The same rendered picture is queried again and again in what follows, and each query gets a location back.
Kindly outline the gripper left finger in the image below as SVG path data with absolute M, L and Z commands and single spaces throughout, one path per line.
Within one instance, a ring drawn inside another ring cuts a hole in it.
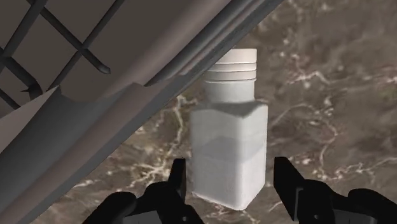
M 82 224 L 204 224 L 186 198 L 186 160 L 176 158 L 167 181 L 150 184 L 140 197 L 114 192 Z

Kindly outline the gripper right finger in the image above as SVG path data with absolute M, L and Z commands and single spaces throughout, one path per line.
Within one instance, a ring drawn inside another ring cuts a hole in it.
M 274 158 L 274 188 L 298 224 L 397 224 L 397 204 L 355 188 L 343 196 L 326 183 L 305 179 L 286 157 Z

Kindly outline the white square bottle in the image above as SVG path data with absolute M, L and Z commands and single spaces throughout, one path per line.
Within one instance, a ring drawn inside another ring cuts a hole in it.
M 268 106 L 254 97 L 256 72 L 256 49 L 231 49 L 204 73 L 190 113 L 192 192 L 237 211 L 265 184 Z

